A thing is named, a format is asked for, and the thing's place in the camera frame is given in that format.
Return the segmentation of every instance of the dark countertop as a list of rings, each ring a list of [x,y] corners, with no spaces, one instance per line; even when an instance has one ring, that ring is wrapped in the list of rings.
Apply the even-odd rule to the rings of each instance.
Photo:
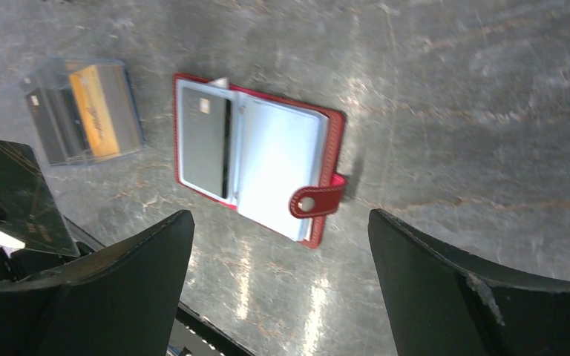
[[[258,355],[394,355],[371,208],[570,280],[570,1],[0,0],[0,88],[46,56],[126,62],[148,148],[45,171],[112,243],[187,208],[181,297]],[[347,197],[310,251],[174,181],[176,71],[347,114]],[[0,114],[0,138],[38,138]]]

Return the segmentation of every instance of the red wallet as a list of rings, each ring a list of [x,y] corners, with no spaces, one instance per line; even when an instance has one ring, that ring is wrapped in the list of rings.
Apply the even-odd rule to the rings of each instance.
[[[327,215],[338,210],[347,184],[335,171],[344,115],[235,85],[222,89],[205,83],[209,80],[174,75],[176,180],[317,248]],[[292,122],[298,117],[300,122]],[[274,167],[281,163],[295,169],[279,175]]]

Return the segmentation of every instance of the snap button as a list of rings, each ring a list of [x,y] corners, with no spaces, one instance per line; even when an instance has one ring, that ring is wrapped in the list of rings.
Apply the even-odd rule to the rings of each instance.
[[[298,208],[305,213],[310,212],[315,206],[315,200],[312,197],[304,197],[298,202]]]

